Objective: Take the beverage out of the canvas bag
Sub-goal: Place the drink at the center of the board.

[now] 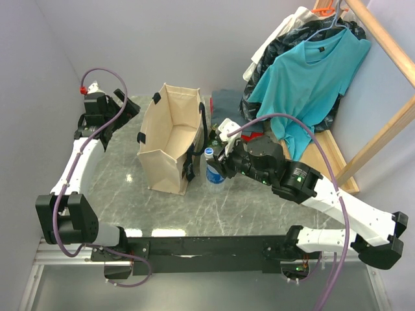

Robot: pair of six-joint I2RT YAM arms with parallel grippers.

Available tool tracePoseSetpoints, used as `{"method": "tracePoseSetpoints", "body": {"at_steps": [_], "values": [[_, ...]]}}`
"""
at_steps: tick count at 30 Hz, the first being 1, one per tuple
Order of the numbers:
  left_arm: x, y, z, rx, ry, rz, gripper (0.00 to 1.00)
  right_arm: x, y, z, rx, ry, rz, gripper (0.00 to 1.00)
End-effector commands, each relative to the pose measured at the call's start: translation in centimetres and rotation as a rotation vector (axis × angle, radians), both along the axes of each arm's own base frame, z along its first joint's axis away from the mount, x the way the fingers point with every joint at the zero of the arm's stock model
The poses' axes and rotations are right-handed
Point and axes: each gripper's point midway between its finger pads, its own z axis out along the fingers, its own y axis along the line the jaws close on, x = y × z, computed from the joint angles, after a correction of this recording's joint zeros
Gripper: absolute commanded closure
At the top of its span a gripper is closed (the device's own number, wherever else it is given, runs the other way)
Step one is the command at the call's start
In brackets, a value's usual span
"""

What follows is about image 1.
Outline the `plastic water bottle blue cap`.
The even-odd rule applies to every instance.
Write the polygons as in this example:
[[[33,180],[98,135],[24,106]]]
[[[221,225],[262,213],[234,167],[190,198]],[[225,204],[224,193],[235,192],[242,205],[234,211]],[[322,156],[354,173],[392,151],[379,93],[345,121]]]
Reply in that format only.
[[[206,161],[214,160],[214,150],[211,147],[208,147],[204,150],[204,157]]]

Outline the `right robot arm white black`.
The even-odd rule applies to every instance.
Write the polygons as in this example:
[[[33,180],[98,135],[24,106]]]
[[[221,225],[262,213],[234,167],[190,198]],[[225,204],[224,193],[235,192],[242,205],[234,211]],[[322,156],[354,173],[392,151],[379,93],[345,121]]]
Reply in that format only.
[[[281,250],[285,258],[303,253],[356,252],[365,264],[389,270],[403,254],[400,236],[408,217],[383,212],[342,189],[305,163],[286,159],[280,144],[267,136],[244,141],[237,136],[217,136],[219,142],[208,163],[224,178],[242,174],[269,186],[284,200],[310,207],[344,224],[343,229],[313,229],[293,225]]]

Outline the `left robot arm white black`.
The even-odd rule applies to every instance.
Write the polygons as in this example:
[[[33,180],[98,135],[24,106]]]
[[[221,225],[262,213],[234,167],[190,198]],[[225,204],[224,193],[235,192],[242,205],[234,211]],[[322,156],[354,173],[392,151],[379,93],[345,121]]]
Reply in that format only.
[[[40,195],[35,207],[48,244],[90,244],[106,247],[114,260],[125,259],[130,251],[124,229],[100,222],[86,194],[93,173],[115,131],[140,112],[140,107],[120,90],[112,97],[97,89],[84,96],[85,112],[78,120],[71,157],[50,194]]]

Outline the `green Perrier glass bottle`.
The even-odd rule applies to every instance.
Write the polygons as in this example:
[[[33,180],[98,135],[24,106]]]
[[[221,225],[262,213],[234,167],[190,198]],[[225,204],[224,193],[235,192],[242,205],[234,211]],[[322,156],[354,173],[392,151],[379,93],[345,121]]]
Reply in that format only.
[[[209,134],[209,143],[208,146],[215,147],[220,144],[220,139],[218,138],[217,130],[219,125],[217,123],[211,126],[211,131]]]

